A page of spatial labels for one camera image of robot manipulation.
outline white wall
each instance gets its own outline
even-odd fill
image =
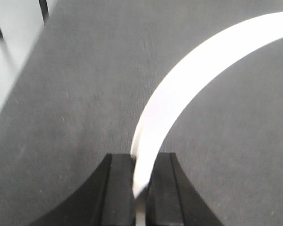
[[[47,0],[49,15],[57,0]],[[44,24],[38,0],[0,0],[0,109]]]

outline white plastic strip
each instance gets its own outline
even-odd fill
[[[137,158],[133,193],[147,186],[159,149],[189,102],[217,75],[256,49],[283,38],[283,12],[231,26],[185,56],[163,79],[137,124],[131,155]]]

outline gray fabric surface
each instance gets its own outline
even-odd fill
[[[33,221],[105,153],[128,153],[151,93],[194,47],[278,11],[283,0],[61,0],[0,114],[0,226]],[[226,226],[283,226],[283,40],[204,88],[162,150]]]

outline gray table surface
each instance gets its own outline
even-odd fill
[[[283,0],[61,0],[0,114],[0,226],[67,198],[198,44]],[[204,88],[162,146],[226,225],[283,226],[283,39]]]

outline white curved strip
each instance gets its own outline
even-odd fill
[[[147,186],[163,140],[188,103],[226,68],[280,38],[283,12],[255,17],[212,36],[169,72],[149,99],[134,133],[135,197]]]

